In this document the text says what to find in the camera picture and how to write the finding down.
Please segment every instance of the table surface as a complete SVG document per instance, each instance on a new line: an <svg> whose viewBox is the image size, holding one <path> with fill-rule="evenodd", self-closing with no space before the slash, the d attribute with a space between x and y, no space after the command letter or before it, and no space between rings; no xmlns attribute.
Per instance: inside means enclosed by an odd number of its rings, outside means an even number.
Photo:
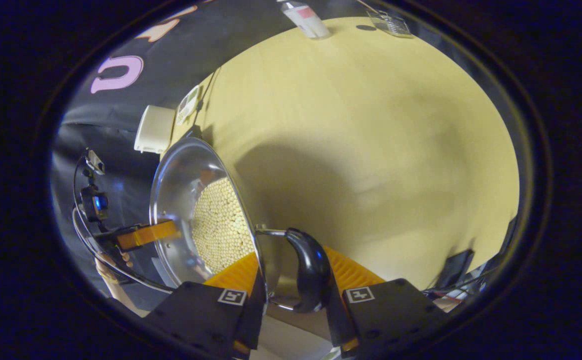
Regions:
<svg viewBox="0 0 582 360"><path fill-rule="evenodd" d="M489 260L519 202L492 102L419 38L357 29L366 17L325 24L328 39L288 30L201 83L196 123L236 186L254 189L268 226L300 228L385 280L423 289L448 256Z"/></svg>

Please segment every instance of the black cloth backdrop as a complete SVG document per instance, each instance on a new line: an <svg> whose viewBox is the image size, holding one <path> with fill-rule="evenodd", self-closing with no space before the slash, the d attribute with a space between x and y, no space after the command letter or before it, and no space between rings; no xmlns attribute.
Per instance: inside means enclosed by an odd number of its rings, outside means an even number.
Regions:
<svg viewBox="0 0 582 360"><path fill-rule="evenodd" d="M366 8L355 0L308 3L322 19L366 16ZM179 23L157 41L129 39L110 54L112 58L136 56L143 59L142 72L130 86L90 93L96 77L115 78L124 75L126 69L117 66L98 74L97 68L93 68L85 74L54 141L50 186L58 228L81 273L106 295L108 290L95 271L94 259L77 238L71 221L73 172L81 152L85 147L92 148L106 164L106 175L97 176L96 180L97 186L108 193L110 201L106 225L116 228L148 223L149 195L159 157L155 153L133 150L135 133L145 107L157 105L175 109L190 89L222 64L247 48L295 27L281 13L280 4L273 0L214 0L200 3L197 10L175 19L179 19ZM441 36L418 23L409 20L407 23L413 34L473 76L500 111L517 146L517 125L512 122L510 110L491 80ZM518 157L518 161L522 171L524 159ZM80 175L77 183L78 189L85 185ZM136 269L150 279L160 281L153 265L147 261L156 256L154 248L145 246L141 251L141 255L134 256ZM143 310L153 309L167 296L136 283L122 286L136 306Z"/></svg>

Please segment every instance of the black curved handle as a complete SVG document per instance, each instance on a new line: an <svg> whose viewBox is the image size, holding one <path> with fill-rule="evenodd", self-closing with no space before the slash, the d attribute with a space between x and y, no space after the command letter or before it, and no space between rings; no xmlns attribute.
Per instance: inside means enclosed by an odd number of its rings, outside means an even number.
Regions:
<svg viewBox="0 0 582 360"><path fill-rule="evenodd" d="M327 305L331 287L331 268L324 248L306 232L289 228L284 233L297 253L297 290L300 303L296 313L312 313Z"/></svg>

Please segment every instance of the black handle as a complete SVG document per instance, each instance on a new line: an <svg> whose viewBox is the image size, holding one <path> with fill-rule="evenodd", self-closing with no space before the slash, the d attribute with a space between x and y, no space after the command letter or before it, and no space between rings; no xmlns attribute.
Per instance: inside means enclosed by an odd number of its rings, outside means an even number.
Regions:
<svg viewBox="0 0 582 360"><path fill-rule="evenodd" d="M298 257L297 290L300 303L296 313L312 313L327 305L331 287L331 268L324 248L306 232L289 228L284 233Z"/></svg>

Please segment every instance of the clear plastic container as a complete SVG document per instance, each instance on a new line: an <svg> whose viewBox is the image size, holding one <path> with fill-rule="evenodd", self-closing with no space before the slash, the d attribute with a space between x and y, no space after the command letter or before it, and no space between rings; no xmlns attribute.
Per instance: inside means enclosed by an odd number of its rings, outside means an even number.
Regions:
<svg viewBox="0 0 582 360"><path fill-rule="evenodd" d="M322 20L315 14L315 11L309 5L288 0L277 0L282 4L282 13L284 13L302 32L314 40L326 39L331 35L329 29L324 25Z"/></svg>

